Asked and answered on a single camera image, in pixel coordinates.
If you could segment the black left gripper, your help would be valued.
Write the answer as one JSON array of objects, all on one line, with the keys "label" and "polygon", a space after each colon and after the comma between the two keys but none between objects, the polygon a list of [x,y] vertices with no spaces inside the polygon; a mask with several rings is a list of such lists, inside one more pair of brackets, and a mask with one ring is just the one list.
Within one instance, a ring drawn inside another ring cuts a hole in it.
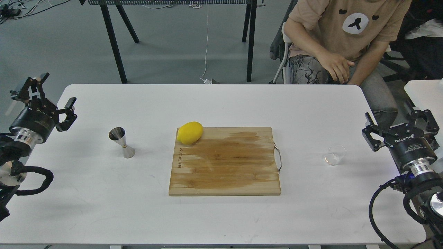
[{"label": "black left gripper", "polygon": [[[54,126],[57,131],[67,131],[77,118],[74,113],[76,97],[71,97],[63,109],[49,101],[43,91],[43,83],[49,73],[33,79],[28,77],[21,87],[11,90],[11,99],[25,104],[24,109],[9,128],[13,140],[26,144],[42,144],[48,139]],[[65,114],[65,120],[59,121],[59,115]]]}]

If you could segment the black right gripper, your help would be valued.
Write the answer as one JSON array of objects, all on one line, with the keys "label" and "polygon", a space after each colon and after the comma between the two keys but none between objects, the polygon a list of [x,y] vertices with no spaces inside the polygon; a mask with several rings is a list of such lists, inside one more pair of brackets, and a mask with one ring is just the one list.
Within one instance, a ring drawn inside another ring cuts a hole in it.
[{"label": "black right gripper", "polygon": [[[425,138],[425,133],[434,136],[440,130],[432,112],[429,109],[420,109],[411,100],[406,101],[406,106],[410,111],[406,124],[417,129],[399,129],[391,135],[390,128],[376,125],[366,112],[367,126],[362,130],[362,135],[372,151],[388,147],[400,173],[410,170],[413,161],[426,159],[429,164],[433,164],[438,159]],[[384,141],[374,139],[372,133],[383,137]]]}]

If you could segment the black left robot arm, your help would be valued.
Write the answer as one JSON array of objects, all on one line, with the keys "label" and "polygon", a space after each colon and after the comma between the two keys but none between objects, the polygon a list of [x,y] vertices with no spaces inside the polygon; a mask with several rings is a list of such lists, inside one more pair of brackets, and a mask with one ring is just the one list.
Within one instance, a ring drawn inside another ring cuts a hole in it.
[{"label": "black left robot arm", "polygon": [[[37,78],[27,78],[23,86],[10,91],[11,99],[24,103],[24,108],[13,121],[8,133],[1,133],[1,197],[0,219],[9,216],[7,203],[13,195],[28,196],[45,191],[53,181],[53,173],[38,166],[24,166],[21,158],[30,156],[36,144],[45,143],[53,129],[67,131],[76,120],[74,113],[75,97],[68,100],[63,109],[46,98],[43,83],[49,73]],[[19,190],[27,173],[34,172],[45,176],[39,188]]]}]

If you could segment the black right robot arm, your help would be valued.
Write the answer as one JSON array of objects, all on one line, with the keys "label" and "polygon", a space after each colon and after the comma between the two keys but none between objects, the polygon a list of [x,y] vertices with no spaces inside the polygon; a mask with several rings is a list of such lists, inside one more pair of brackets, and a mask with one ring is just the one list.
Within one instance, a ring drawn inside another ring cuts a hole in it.
[{"label": "black right robot arm", "polygon": [[376,125],[369,113],[365,114],[367,126],[362,135],[372,151],[388,148],[399,175],[379,186],[369,204],[369,218],[372,228],[381,241],[396,249],[378,228],[374,216],[375,199],[386,188],[404,194],[403,207],[406,213],[421,225],[427,225],[433,233],[430,241],[435,249],[441,249],[442,242],[442,177],[432,168],[438,159],[435,154],[435,136],[439,126],[429,109],[413,108],[408,122],[383,129]]}]

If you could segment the person's hand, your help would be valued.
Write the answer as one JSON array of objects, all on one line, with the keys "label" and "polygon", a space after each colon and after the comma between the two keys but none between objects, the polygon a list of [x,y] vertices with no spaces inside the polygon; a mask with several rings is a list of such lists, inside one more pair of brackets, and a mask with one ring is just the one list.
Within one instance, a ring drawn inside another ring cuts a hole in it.
[{"label": "person's hand", "polygon": [[321,66],[329,72],[334,81],[345,83],[350,78],[350,67],[355,63],[347,60],[342,55],[326,52],[318,56]]}]

